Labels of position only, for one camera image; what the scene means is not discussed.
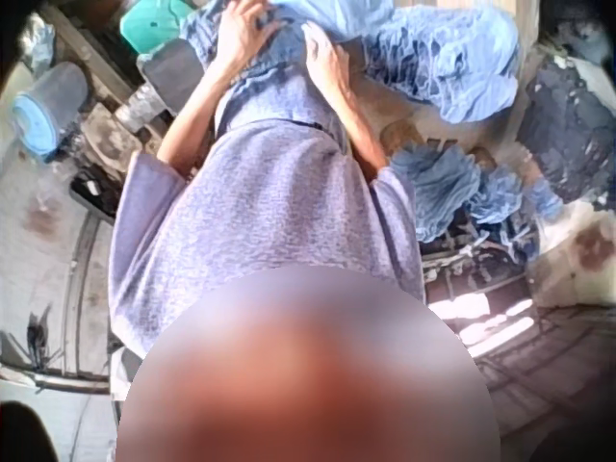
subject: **metal bar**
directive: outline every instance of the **metal bar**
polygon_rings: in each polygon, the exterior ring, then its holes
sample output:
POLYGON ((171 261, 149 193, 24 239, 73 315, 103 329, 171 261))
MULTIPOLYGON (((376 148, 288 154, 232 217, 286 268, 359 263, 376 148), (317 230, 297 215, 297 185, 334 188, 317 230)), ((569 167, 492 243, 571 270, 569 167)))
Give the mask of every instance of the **metal bar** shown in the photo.
POLYGON ((15 366, 0 363, 0 380, 13 385, 27 388, 45 390, 58 390, 63 392, 108 395, 110 393, 109 380, 67 378, 50 373, 32 372, 15 366))
POLYGON ((64 291, 62 322, 62 375, 67 370, 79 372, 79 323, 81 318, 84 286, 88 274, 90 256, 96 241, 100 219, 88 212, 82 224, 77 244, 70 260, 66 289, 64 291))

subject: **left hand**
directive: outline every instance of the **left hand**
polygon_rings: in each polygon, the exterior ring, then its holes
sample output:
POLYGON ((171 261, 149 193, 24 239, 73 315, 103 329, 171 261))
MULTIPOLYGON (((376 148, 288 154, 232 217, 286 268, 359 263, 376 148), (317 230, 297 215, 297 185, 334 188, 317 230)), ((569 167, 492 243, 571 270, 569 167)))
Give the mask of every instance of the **left hand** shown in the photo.
POLYGON ((280 28, 273 21, 257 28, 257 18, 268 9, 268 0, 232 0, 222 13, 218 28, 218 53, 214 63, 235 78, 280 28))

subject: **lavender shirt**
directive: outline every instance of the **lavender shirt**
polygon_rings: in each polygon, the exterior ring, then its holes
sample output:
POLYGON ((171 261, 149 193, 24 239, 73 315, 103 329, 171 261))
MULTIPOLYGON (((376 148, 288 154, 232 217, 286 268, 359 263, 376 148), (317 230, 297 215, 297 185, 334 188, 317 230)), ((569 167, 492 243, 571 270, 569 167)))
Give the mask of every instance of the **lavender shirt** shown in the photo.
POLYGON ((368 184, 316 89, 301 73, 286 77, 244 94, 190 184, 147 154, 133 160, 109 300, 113 331, 140 357, 204 291, 256 271, 354 270, 423 300, 412 185, 389 167, 368 184))

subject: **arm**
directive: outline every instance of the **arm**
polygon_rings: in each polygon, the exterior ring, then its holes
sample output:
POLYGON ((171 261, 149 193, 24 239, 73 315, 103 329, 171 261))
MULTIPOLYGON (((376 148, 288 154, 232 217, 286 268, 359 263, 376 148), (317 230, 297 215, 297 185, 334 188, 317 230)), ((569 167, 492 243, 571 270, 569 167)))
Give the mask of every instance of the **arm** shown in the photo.
POLYGON ((277 22, 257 28, 256 20, 267 7, 267 0, 237 0, 229 2, 222 14, 217 56, 171 124, 157 155, 180 175, 191 172, 229 84, 278 29, 277 22))
POLYGON ((308 22, 302 29, 306 37, 306 64, 310 77, 345 126, 355 158, 366 180, 371 182, 389 162, 350 89, 348 54, 342 47, 334 46, 316 24, 308 22))

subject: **woman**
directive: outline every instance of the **woman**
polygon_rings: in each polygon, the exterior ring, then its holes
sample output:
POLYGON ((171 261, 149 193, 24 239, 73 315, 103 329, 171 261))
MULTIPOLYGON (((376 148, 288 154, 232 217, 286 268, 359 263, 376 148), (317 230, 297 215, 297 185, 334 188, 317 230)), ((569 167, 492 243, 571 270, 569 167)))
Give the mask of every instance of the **woman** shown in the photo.
POLYGON ((217 56, 157 158, 133 159, 110 304, 113 331, 141 357, 204 291, 261 270, 336 267, 424 296, 412 188, 388 167, 349 87, 348 56, 319 26, 303 26, 307 72, 276 68, 225 112, 230 84, 280 27, 258 28, 268 8, 229 3, 217 56), (215 112, 222 135, 187 185, 215 112))

